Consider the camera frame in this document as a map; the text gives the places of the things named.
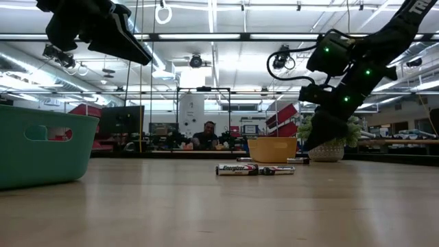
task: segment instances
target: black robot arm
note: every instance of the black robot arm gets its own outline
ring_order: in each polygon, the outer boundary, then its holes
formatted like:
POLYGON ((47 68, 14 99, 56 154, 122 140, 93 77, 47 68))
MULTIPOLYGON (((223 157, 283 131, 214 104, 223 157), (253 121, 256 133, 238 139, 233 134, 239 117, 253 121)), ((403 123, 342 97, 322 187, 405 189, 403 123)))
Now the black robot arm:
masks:
POLYGON ((37 0, 44 12, 53 12, 46 27, 49 41, 62 51, 78 46, 75 38, 90 43, 88 49, 142 65, 151 61, 128 29, 131 11, 110 0, 37 0))
POLYGON ((330 30, 320 37, 307 69, 324 72, 328 78, 324 84, 311 83, 300 90, 300 101, 319 104, 305 149, 346 136, 348 118, 374 87, 384 77, 397 79, 396 69, 386 66, 412 44, 420 23, 435 3, 436 0, 405 1, 388 24, 369 36, 353 38, 330 30), (327 91, 329 79, 341 75, 341 83, 327 91))

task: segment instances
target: person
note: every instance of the person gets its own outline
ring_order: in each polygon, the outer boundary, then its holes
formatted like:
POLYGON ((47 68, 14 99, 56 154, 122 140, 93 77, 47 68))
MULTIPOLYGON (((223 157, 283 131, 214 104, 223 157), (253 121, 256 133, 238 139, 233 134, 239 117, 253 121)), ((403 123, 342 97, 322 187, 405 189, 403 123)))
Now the person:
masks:
POLYGON ((212 121, 207 121, 204 124, 204 131, 195 133, 192 137, 193 149, 195 150, 214 150, 218 145, 218 137, 214 133, 215 124, 212 121))

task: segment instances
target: basket handle hole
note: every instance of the basket handle hole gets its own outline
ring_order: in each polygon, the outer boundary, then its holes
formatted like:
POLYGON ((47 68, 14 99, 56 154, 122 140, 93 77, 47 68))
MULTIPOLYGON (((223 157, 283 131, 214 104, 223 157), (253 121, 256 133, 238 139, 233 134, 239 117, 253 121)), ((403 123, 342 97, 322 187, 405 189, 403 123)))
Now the basket handle hole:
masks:
POLYGON ((72 139, 73 132, 68 127, 29 126, 25 137, 31 141, 68 141, 72 139))

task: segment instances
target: energizer battery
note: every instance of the energizer battery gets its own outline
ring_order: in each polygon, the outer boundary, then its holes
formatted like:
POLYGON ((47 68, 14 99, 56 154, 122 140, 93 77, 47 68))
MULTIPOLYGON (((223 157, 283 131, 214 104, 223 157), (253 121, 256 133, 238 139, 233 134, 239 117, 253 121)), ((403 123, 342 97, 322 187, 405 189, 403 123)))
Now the energizer battery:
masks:
POLYGON ((259 174, 266 176, 293 175, 294 171, 296 171, 296 168, 294 166, 270 166, 259 168, 259 174))
POLYGON ((287 158, 287 163, 309 165, 309 158, 287 158))
POLYGON ((238 161, 238 162, 253 162, 253 159, 250 157, 240 157, 240 158, 236 158, 236 161, 238 161))
POLYGON ((259 168, 257 164, 219 164, 215 168, 215 173, 223 175, 256 176, 259 168))

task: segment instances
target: table surface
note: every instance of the table surface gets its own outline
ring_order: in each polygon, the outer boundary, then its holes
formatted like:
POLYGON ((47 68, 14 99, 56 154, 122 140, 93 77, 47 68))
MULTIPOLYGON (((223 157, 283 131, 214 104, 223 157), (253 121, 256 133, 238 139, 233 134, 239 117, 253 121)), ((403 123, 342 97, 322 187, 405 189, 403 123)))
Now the table surface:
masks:
POLYGON ((232 162, 91 159, 77 182, 0 192, 0 245, 438 246, 438 168, 342 161, 215 175, 232 162))

